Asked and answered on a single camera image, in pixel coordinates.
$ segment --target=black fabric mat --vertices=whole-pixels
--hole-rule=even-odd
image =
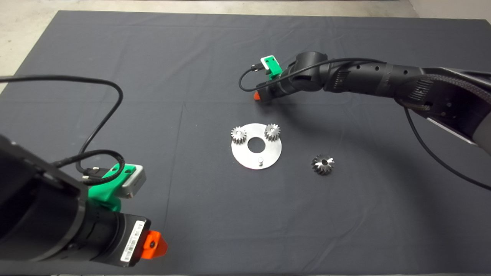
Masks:
[[[145,167],[147,182],[122,211],[151,219],[169,251],[129,269],[2,261],[0,272],[491,273],[491,193],[432,160],[392,100],[302,92],[262,107],[237,87],[266,55],[283,66],[320,51],[491,71],[490,49],[490,25],[479,20],[59,12],[18,74],[121,85],[123,104],[90,148]],[[0,132],[58,160],[79,150],[115,99],[95,85],[10,84],[0,95]],[[230,151],[230,129],[253,122],[282,128],[281,157],[262,171],[242,167]],[[415,123],[439,156],[490,183],[482,150]],[[311,170],[319,153],[336,161],[327,177]]]

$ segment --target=plate center hole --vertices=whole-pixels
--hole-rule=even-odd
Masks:
[[[264,141],[261,138],[253,137],[247,143],[247,147],[254,153],[260,153],[263,152],[266,144],[264,144]]]

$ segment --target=orange gripper tip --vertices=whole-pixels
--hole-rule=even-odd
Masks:
[[[141,257],[143,259],[153,259],[164,256],[165,253],[167,253],[167,243],[162,235],[157,231],[148,231]]]
[[[259,97],[259,92],[258,91],[256,91],[254,93],[254,100],[256,100],[256,101],[260,101],[261,100],[261,97]]]

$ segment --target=black cable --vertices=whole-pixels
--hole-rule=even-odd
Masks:
[[[60,161],[53,162],[52,164],[57,168],[61,168],[63,166],[73,164],[75,162],[80,162],[81,160],[87,159],[89,157],[96,156],[96,155],[102,155],[102,154],[106,154],[106,155],[109,155],[109,156],[115,158],[118,161],[119,168],[118,168],[118,171],[111,176],[100,178],[100,179],[90,179],[90,180],[80,181],[82,184],[95,186],[95,185],[100,185],[100,184],[104,184],[106,182],[112,181],[121,174],[121,172],[124,169],[124,165],[125,165],[124,158],[121,156],[121,154],[119,154],[113,150],[97,149],[97,150],[91,150],[91,151],[87,151],[87,152],[84,152],[81,154],[77,154],[77,155],[74,155],[72,157],[67,157],[67,158],[62,159]]]
[[[288,79],[288,78],[291,78],[295,75],[298,75],[300,74],[301,72],[304,72],[304,71],[307,71],[309,69],[312,69],[312,68],[315,68],[315,67],[319,67],[321,65],[324,65],[324,64],[330,64],[330,63],[335,63],[335,62],[347,62],[347,61],[366,61],[366,62],[378,62],[378,63],[386,63],[386,62],[383,62],[383,61],[380,61],[380,60],[376,60],[376,59],[371,59],[371,58],[362,58],[362,57],[345,57],[345,58],[333,58],[333,59],[329,59],[329,60],[324,60],[324,61],[321,61],[321,62],[318,62],[316,64],[312,64],[310,66],[307,66],[305,68],[302,68],[302,69],[299,69],[295,72],[292,72],[284,77],[281,77],[281,78],[278,78],[278,79],[275,79],[274,81],[271,81],[270,83],[266,83],[264,85],[261,85],[261,86],[258,86],[258,87],[255,87],[255,88],[244,88],[242,86],[242,79],[251,71],[255,71],[253,70],[252,68],[249,68],[247,71],[245,71],[241,77],[239,78],[239,87],[240,89],[242,89],[243,91],[246,91],[246,92],[253,92],[253,91],[256,91],[256,90],[259,90],[259,89],[262,89],[262,88],[265,88],[265,87],[268,87],[270,85],[273,85],[275,83],[278,83],[282,80],[285,80],[285,79]]]
[[[429,149],[429,147],[425,144],[425,142],[423,141],[423,139],[421,138],[421,136],[419,135],[418,131],[416,130],[416,127],[414,126],[414,123],[411,119],[411,115],[409,114],[409,110],[407,107],[404,107],[404,112],[406,113],[406,117],[408,118],[408,122],[409,122],[409,125],[411,126],[411,129],[412,129],[412,132],[414,133],[414,135],[416,136],[416,139],[418,139],[418,142],[421,144],[421,146],[426,150],[426,152],[431,156],[433,157],[433,159],[435,159],[435,161],[437,161],[438,163],[440,163],[440,165],[442,165],[445,169],[449,170],[451,173],[453,173],[454,175],[464,179],[464,180],[467,180],[468,182],[474,184],[474,185],[477,185],[481,188],[484,188],[488,191],[491,191],[491,186],[489,185],[486,185],[484,183],[481,183],[477,180],[474,180],[466,175],[463,175],[461,174],[460,172],[456,171],[455,169],[453,169],[451,166],[449,166],[447,163],[445,163],[442,159],[438,158],[438,156],[436,156],[435,153],[433,153],[433,151],[431,151]]]
[[[86,78],[86,77],[78,77],[78,76],[66,76],[66,75],[27,75],[27,76],[8,76],[8,77],[0,77],[0,83],[16,83],[16,82],[30,82],[30,81],[64,81],[64,82],[75,82],[75,83],[93,83],[93,84],[102,84],[111,86],[116,89],[118,92],[118,99],[114,106],[109,110],[107,115],[102,119],[99,125],[96,126],[94,131],[87,137],[85,142],[82,144],[80,148],[79,154],[84,153],[87,149],[89,143],[94,139],[96,134],[101,130],[101,128],[105,125],[105,123],[111,118],[116,109],[119,107],[121,102],[123,101],[123,90],[115,83],[103,80],[103,79],[94,79],[94,78]],[[82,168],[81,161],[77,161],[75,167],[80,173],[84,173],[84,169]]]
[[[474,94],[475,96],[477,96],[481,100],[483,100],[483,101],[485,101],[491,105],[491,94],[489,92],[487,92],[486,90],[478,87],[475,84],[467,82],[465,80],[460,80],[457,78],[448,77],[448,76],[444,76],[444,75],[425,74],[425,75],[420,75],[420,76],[414,76],[414,77],[408,78],[407,80],[403,81],[402,83],[400,83],[398,85],[402,86],[406,83],[419,81],[419,80],[428,80],[428,81],[433,81],[433,82],[443,82],[443,83],[452,84],[454,86],[457,86],[459,88],[462,88],[464,90],[471,92],[472,94]]]

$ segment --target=cable connector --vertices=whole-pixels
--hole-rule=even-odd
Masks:
[[[257,72],[257,71],[261,71],[261,70],[264,70],[266,69],[263,65],[263,63],[257,63],[257,64],[253,64],[251,65],[250,69],[253,71],[253,72]]]
[[[83,171],[83,179],[101,179],[104,177],[104,175],[109,171],[110,169],[108,168],[99,168],[99,167],[93,167],[93,168],[87,168],[85,171]]]

